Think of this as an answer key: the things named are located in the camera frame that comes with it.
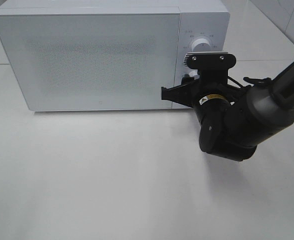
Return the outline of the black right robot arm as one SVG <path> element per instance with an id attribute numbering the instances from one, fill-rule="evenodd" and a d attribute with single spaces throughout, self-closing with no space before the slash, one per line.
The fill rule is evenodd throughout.
<path id="1" fill-rule="evenodd" d="M 200 124 L 201 151 L 241 162 L 258 144 L 294 123 L 294 62 L 275 78 L 231 78 L 237 62 L 227 52 L 189 52 L 184 65 L 198 78 L 184 75 L 178 86 L 161 88 L 161 99 L 194 110 Z"/>

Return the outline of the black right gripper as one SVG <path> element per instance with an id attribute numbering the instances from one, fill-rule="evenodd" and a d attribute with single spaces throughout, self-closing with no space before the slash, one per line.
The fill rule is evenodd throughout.
<path id="1" fill-rule="evenodd" d="M 203 118 L 226 112 L 245 93 L 245 87 L 229 77 L 227 70 L 204 70 L 200 76 L 185 74 L 181 85 L 162 86 L 160 91 L 162 100 L 193 108 L 197 117 Z"/>

